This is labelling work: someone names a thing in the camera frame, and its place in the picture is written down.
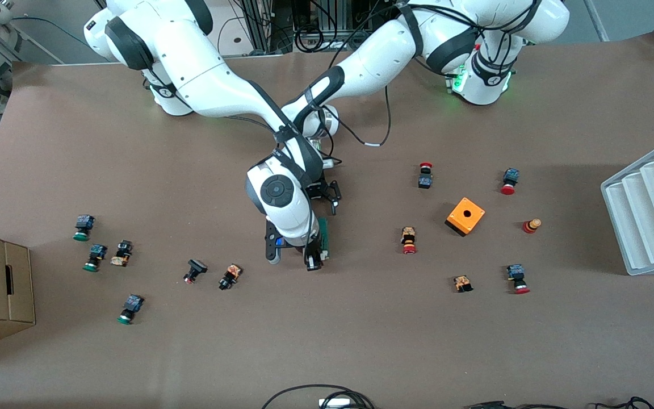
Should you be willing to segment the green terminal block module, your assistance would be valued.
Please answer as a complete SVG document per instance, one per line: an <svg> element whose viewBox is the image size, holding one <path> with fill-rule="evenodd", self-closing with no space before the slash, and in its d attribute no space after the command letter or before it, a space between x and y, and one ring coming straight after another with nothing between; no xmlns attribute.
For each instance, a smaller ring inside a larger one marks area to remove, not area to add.
<svg viewBox="0 0 654 409"><path fill-rule="evenodd" d="M320 243L319 243L319 256L322 261L325 261L330 258L330 230L329 230L329 221L325 217L320 217L317 220L319 233L320 233Z"/></svg>

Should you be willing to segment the black push button orange block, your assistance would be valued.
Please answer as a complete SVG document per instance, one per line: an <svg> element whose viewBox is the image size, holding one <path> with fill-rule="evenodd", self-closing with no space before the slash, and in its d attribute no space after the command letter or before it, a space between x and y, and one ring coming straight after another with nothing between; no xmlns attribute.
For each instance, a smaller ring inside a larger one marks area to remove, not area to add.
<svg viewBox="0 0 654 409"><path fill-rule="evenodd" d="M126 267L132 256L133 244L131 241L124 239L117 244L116 254L112 256L110 264L112 266Z"/></svg>
<svg viewBox="0 0 654 409"><path fill-rule="evenodd" d="M228 290L233 287L238 282L239 277L243 274L243 269L236 264L230 264L224 276L220 280L219 288L220 290Z"/></svg>

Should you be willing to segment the black square button red block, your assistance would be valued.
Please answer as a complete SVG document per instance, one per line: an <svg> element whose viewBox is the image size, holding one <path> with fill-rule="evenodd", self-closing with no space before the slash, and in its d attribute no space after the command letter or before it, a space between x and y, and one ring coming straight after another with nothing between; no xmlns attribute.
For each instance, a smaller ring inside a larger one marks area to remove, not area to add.
<svg viewBox="0 0 654 409"><path fill-rule="evenodd" d="M188 266L189 266L189 270L187 274L185 274L185 276L183 277L183 280L189 284L195 283L196 278L200 274L203 274L204 272L208 271L208 266L206 266L201 261L196 259L190 259L188 261Z"/></svg>

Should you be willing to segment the aluminium equipment rack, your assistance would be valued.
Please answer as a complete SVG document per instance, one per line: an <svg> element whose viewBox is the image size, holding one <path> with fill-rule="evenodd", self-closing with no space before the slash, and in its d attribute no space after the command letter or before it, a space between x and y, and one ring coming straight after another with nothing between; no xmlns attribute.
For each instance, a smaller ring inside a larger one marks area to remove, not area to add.
<svg viewBox="0 0 654 409"><path fill-rule="evenodd" d="M357 49L397 16L400 0L228 0L254 53Z"/></svg>

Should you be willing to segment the green push button blue block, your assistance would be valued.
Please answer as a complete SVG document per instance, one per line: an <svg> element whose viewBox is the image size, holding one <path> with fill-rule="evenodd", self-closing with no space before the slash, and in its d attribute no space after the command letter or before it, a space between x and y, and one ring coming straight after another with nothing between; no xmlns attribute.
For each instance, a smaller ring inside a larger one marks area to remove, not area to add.
<svg viewBox="0 0 654 409"><path fill-rule="evenodd" d="M90 231L93 229L95 220L96 218L89 214L79 215L76 218L76 232L73 235L73 239L82 243L89 241Z"/></svg>
<svg viewBox="0 0 654 409"><path fill-rule="evenodd" d="M145 298L139 295L130 294L127 300L125 300L124 309L117 318L117 321L121 324L131 324L132 320L135 318L135 314L140 311L144 302Z"/></svg>
<svg viewBox="0 0 654 409"><path fill-rule="evenodd" d="M107 246L104 244L93 244L89 249L89 258L82 269L88 272L98 272L99 264L106 258Z"/></svg>

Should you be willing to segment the orange button enclosure box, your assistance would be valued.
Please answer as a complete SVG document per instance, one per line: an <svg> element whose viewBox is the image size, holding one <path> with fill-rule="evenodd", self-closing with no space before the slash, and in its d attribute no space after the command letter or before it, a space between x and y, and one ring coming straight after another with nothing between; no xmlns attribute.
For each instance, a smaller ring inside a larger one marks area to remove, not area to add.
<svg viewBox="0 0 654 409"><path fill-rule="evenodd" d="M444 223L459 236L467 236L475 230L485 215L485 210L467 197L459 200L447 215Z"/></svg>

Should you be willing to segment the aluminium frame bar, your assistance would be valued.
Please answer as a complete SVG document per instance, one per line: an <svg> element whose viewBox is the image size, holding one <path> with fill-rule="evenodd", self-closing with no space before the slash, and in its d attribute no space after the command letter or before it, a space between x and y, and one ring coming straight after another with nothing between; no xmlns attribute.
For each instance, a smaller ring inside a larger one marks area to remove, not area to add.
<svg viewBox="0 0 654 409"><path fill-rule="evenodd" d="M589 19L592 23L593 29L597 34L598 39L601 42L610 41L610 37L605 28L605 24L602 21L602 18L599 14L599 11L597 10L597 6L594 0L582 0L582 2L584 3Z"/></svg>

